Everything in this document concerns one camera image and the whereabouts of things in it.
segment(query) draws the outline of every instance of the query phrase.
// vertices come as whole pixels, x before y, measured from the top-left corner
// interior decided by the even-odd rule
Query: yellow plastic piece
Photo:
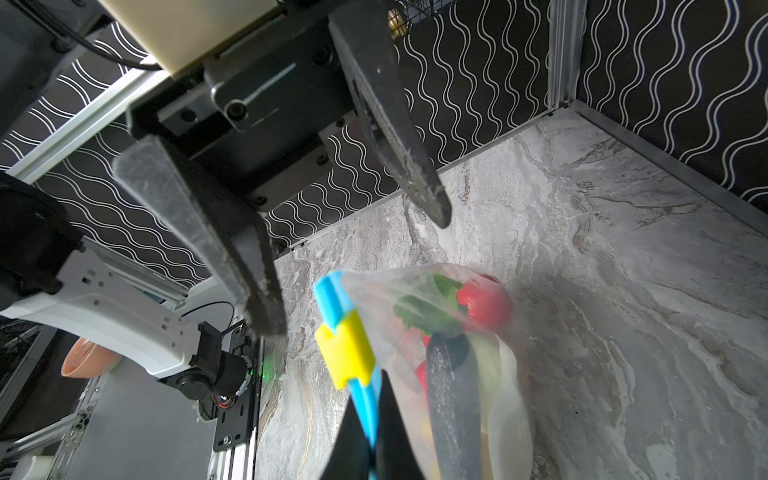
[[[356,310],[339,322],[336,335],[325,323],[321,325],[315,340],[337,389],[343,389],[351,379],[358,379],[362,386],[371,383],[376,358]]]

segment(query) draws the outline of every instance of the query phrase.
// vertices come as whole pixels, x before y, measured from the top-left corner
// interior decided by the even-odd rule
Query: transparent plastic bag
[[[504,286],[449,263],[347,272],[427,478],[528,480],[533,462],[525,328]]]

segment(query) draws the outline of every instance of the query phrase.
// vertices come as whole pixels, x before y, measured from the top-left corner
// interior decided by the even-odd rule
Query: gray marble surface
[[[477,263],[528,322],[535,478],[768,478],[768,239],[573,112],[442,175],[436,229],[394,197],[278,271],[256,478],[317,478],[346,395],[313,339],[338,269]]]

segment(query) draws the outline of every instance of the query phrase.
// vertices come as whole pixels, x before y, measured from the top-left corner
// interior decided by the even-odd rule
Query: red vegetable
[[[512,298],[504,286],[487,275],[476,276],[456,292],[459,305],[467,307],[469,326],[494,330],[512,316]]]
[[[416,367],[416,378],[419,379],[419,383],[422,384],[424,392],[427,391],[427,362],[426,360],[421,365]]]

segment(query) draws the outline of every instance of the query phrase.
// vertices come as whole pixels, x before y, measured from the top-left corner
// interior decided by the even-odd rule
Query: black wall with white wavy lines
[[[590,0],[578,98],[768,212],[768,3]]]
[[[398,41],[404,94],[437,167],[546,110],[547,7],[548,0],[459,0]],[[117,25],[105,29],[97,45],[124,58],[146,56]],[[0,168],[20,160],[126,71],[83,55],[3,138]],[[116,121],[36,186],[59,199],[89,237],[192,286],[210,275],[204,265],[114,181],[111,159],[132,142],[124,122]],[[266,218],[284,247],[397,189],[369,152],[359,124],[345,126],[325,142],[334,159],[328,177]]]

